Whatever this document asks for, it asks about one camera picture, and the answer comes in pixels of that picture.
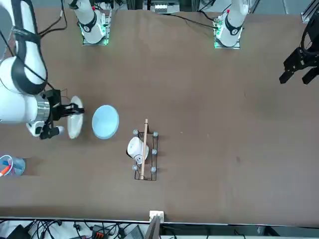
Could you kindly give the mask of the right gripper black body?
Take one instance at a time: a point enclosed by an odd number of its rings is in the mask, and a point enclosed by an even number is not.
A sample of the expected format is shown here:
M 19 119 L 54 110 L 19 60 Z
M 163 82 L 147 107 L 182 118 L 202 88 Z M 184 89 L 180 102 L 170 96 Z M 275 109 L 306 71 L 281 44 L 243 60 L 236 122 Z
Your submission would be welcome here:
M 64 105 L 62 104 L 62 97 L 60 90 L 48 90 L 42 94 L 42 97 L 49 102 L 50 114 L 49 119 L 51 121 L 58 121 L 65 117 L 64 115 Z

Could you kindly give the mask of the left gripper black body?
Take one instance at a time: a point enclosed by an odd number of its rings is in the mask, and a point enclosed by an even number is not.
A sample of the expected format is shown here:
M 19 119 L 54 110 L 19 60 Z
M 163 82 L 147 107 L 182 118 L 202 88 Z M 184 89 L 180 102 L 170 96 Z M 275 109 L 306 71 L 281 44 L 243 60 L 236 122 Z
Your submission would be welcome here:
M 310 47 L 305 47 L 306 36 L 310 39 Z M 319 57 L 319 19 L 312 18 L 306 25 L 301 38 L 301 51 L 304 55 L 304 67 L 316 65 Z

